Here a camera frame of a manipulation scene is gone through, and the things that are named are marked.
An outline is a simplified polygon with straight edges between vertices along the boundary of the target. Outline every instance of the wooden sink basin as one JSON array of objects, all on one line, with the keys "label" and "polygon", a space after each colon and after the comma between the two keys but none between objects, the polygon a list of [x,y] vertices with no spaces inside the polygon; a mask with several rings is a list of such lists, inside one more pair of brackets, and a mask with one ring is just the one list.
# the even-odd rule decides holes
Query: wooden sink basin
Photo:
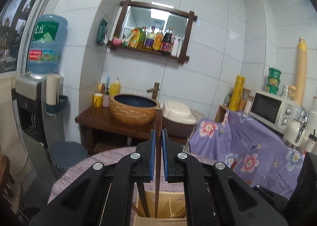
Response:
[{"label": "wooden sink basin", "polygon": [[117,94],[110,98],[111,114],[117,120],[130,125],[147,125],[155,118],[154,99],[139,95]]}]

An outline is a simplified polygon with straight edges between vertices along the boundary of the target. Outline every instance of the silver screw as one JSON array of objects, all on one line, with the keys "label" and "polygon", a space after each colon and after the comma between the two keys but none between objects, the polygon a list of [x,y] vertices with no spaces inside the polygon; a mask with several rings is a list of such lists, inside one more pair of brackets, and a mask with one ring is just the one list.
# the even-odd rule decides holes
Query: silver screw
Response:
[{"label": "silver screw", "polygon": [[134,160],[139,159],[140,156],[141,156],[141,155],[140,155],[139,153],[132,153],[132,154],[130,155],[130,157],[131,157],[132,159],[134,159]]},{"label": "silver screw", "polygon": [[102,167],[103,167],[103,164],[102,164],[102,163],[95,163],[95,164],[93,165],[93,168],[94,168],[94,170],[96,170],[96,171],[100,170]]},{"label": "silver screw", "polygon": [[187,154],[186,153],[178,153],[177,154],[177,157],[179,158],[179,159],[186,159],[187,158]]},{"label": "silver screw", "polygon": [[217,162],[215,166],[218,170],[223,170],[226,167],[222,162]]}]

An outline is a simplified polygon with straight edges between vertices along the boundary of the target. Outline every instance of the shelf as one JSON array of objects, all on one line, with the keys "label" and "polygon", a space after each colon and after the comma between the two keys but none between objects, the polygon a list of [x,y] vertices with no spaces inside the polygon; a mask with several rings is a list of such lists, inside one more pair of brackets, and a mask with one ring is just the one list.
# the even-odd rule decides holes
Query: shelf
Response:
[{"label": "shelf", "polygon": [[[160,51],[154,51],[154,50],[145,49],[145,48],[133,48],[133,47],[123,46],[123,45],[113,45],[112,41],[108,41],[108,46],[110,47],[111,50],[115,50],[116,48],[120,48],[120,49],[124,49],[124,50],[131,50],[131,51],[136,51],[136,52],[141,52],[141,53],[148,53],[148,54],[152,54],[152,55],[156,55],[156,56],[167,57],[169,59],[177,60],[180,62],[179,57],[162,54]],[[186,62],[189,61],[189,56],[186,56],[185,61]]]}]

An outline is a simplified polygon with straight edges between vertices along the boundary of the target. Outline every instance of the water bottle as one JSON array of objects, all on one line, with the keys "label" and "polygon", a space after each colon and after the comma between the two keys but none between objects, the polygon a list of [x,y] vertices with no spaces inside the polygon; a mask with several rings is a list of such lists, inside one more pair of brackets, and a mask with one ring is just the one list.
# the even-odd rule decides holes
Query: water bottle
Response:
[{"label": "water bottle", "polygon": [[67,35],[67,20],[57,15],[42,15],[30,43],[27,67],[33,78],[52,73]]}]

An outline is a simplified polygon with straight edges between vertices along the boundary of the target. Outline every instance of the pink tablecloth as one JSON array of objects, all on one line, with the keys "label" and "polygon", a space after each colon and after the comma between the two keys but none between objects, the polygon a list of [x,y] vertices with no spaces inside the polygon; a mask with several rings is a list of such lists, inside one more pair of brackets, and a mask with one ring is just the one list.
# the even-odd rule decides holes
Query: pink tablecloth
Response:
[{"label": "pink tablecloth", "polygon": [[[52,188],[52,192],[49,198],[49,202],[51,202],[58,194],[60,194],[65,188],[67,188],[75,179],[77,179],[84,171],[86,171],[91,165],[96,162],[102,162],[104,165],[117,163],[122,157],[133,153],[136,147],[122,147],[118,149],[112,149],[109,151],[105,151],[102,153],[98,153],[96,155],[90,156],[87,159],[81,161],[75,166],[69,168],[67,172],[57,180]],[[201,158],[197,155],[191,154],[200,162],[213,164],[214,161],[206,158]],[[164,178],[164,170],[163,170],[163,160],[161,164],[161,183],[160,190],[161,191],[172,191],[172,192],[183,192],[183,184],[182,183],[167,183]],[[144,188],[146,191],[155,190],[155,174],[154,179],[151,183],[145,183]],[[133,193],[133,202],[136,203],[137,199],[137,186],[134,185],[134,193]],[[131,225],[133,225],[134,211],[131,213]]]}]

